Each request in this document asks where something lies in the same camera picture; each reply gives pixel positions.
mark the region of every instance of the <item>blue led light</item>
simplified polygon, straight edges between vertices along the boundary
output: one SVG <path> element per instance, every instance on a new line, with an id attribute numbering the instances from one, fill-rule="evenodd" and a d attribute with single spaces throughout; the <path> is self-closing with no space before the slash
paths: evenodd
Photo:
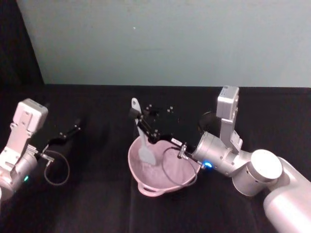
<path id="1" fill-rule="evenodd" d="M 212 164 L 211 164 L 210 162 L 204 162 L 203 164 L 204 164 L 204 166 L 207 166 L 207 167 L 209 167 L 209 168 L 212 168 L 212 167 L 213 167 Z"/>

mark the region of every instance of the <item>light blue wall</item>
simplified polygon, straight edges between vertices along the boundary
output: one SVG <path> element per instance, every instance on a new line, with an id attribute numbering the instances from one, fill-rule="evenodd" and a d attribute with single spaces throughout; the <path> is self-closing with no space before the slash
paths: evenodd
<path id="1" fill-rule="evenodd" d="M 18 0 L 46 83 L 311 86 L 310 0 Z"/>

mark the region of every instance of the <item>bowl handle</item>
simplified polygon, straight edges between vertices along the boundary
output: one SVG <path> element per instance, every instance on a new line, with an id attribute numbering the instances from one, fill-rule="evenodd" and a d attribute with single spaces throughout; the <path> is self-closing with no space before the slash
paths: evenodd
<path id="1" fill-rule="evenodd" d="M 150 189 L 145 188 L 145 186 L 142 183 L 138 183 L 138 190 L 146 196 L 155 198 L 158 196 L 161 196 L 162 194 L 164 194 L 165 192 L 163 190 L 157 190 L 157 191 L 149 191 Z"/>

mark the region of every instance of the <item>white spatula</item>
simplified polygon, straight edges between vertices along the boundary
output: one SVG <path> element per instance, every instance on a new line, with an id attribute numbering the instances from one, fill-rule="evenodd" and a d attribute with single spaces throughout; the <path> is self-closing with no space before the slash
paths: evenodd
<path id="1" fill-rule="evenodd" d="M 132 108 L 136 109 L 141 113 L 141 108 L 136 98 L 132 98 Z M 149 163 L 151 165 L 156 165 L 156 157 L 154 153 L 146 145 L 146 138 L 144 132 L 139 127 L 137 127 L 137 129 L 141 139 L 141 147 L 138 150 L 139 159 L 142 162 Z"/>

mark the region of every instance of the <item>black tablecloth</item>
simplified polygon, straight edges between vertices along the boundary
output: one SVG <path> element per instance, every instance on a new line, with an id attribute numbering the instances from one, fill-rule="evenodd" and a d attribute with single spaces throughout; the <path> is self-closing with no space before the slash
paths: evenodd
<path id="1" fill-rule="evenodd" d="M 66 154 L 71 176 L 62 187 L 43 180 L 44 162 L 21 189 L 2 203 L 1 232 L 275 232 L 262 206 L 265 192 L 240 195 L 216 171 L 199 173 L 195 185 L 158 198 L 143 196 L 127 163 L 134 124 L 131 98 L 141 104 L 174 106 L 196 127 L 199 116 L 216 109 L 220 88 L 76 86 L 5 88 L 0 92 L 0 148 L 7 142 L 17 103 L 50 103 L 44 128 L 31 144 L 86 116 L 83 132 L 56 150 Z M 242 149 L 267 149 L 288 160 L 311 180 L 311 90 L 242 88 L 236 130 Z"/>

